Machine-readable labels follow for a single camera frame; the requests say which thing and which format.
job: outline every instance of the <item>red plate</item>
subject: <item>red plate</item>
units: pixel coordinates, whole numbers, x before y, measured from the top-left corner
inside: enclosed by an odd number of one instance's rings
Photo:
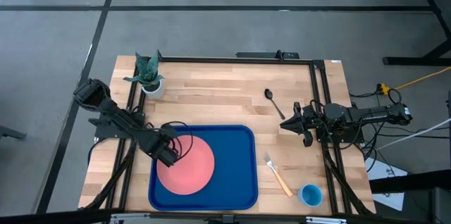
[[[178,138],[184,154],[191,145],[191,135]],[[180,146],[174,140],[175,148]],[[201,138],[193,136],[188,154],[168,168],[162,162],[156,164],[156,173],[163,186],[170,192],[189,195],[201,190],[210,181],[214,170],[214,156],[210,146]]]

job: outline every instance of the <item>fork with wooden handle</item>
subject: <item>fork with wooden handle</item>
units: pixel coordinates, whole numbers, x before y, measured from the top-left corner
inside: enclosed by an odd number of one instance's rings
[[[282,180],[279,173],[277,173],[277,170],[274,168],[274,164],[273,164],[271,158],[269,157],[268,153],[265,152],[263,154],[263,159],[265,160],[266,165],[273,170],[274,175],[276,175],[276,178],[279,181],[280,186],[282,186],[282,188],[285,191],[285,193],[287,194],[287,196],[291,197],[293,195],[293,193],[290,191],[290,188],[288,188],[287,184],[285,184],[285,182]]]

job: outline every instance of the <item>black line on floor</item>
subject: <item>black line on floor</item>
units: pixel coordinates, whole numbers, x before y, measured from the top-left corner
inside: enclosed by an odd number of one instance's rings
[[[445,32],[446,37],[451,37],[451,32],[449,27],[446,25],[445,19],[442,16],[442,12],[438,8],[437,4],[434,0],[427,0],[429,3],[429,6],[431,6],[438,22],[440,23],[440,26],[442,27],[443,31]]]
[[[431,6],[0,6],[0,11],[339,11],[432,12]]]
[[[110,4],[111,0],[105,0],[105,6],[109,6]],[[77,87],[80,86],[85,80],[87,80],[89,76],[97,47],[99,46],[100,37],[102,31],[104,30],[107,15],[108,11],[106,10],[102,11],[100,14],[99,22],[97,23],[97,27],[92,38],[91,47],[89,48],[85,64],[80,74],[80,78],[78,79]],[[51,195],[55,188],[58,174],[61,169],[61,164],[63,163],[64,154],[66,153],[66,149],[68,147],[70,134],[72,133],[75,118],[78,114],[78,108],[78,105],[72,100],[66,115],[65,122],[56,143],[56,153],[54,154],[53,160],[51,161],[50,170],[48,170],[48,173],[46,173],[48,175],[47,178],[45,178],[45,186],[42,190],[41,198],[36,210],[36,213],[38,214],[46,213],[49,207]]]
[[[31,5],[8,5],[0,6],[0,11],[101,11],[105,9],[104,6],[31,6]]]
[[[109,11],[357,11],[431,12],[430,6],[111,6]]]

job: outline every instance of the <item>small blue cup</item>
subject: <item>small blue cup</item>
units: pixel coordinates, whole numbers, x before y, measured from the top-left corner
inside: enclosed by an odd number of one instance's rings
[[[323,194],[316,185],[305,185],[297,193],[297,198],[307,206],[319,206],[323,201]]]

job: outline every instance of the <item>potted plant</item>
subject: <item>potted plant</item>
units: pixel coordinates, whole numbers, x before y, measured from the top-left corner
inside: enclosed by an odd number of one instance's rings
[[[158,74],[158,62],[157,55],[152,56],[150,59],[147,57],[136,55],[136,67],[139,75],[133,78],[124,77],[124,80],[128,82],[139,82],[142,85],[142,91],[146,93],[150,99],[159,99],[164,95],[163,88],[163,76]]]

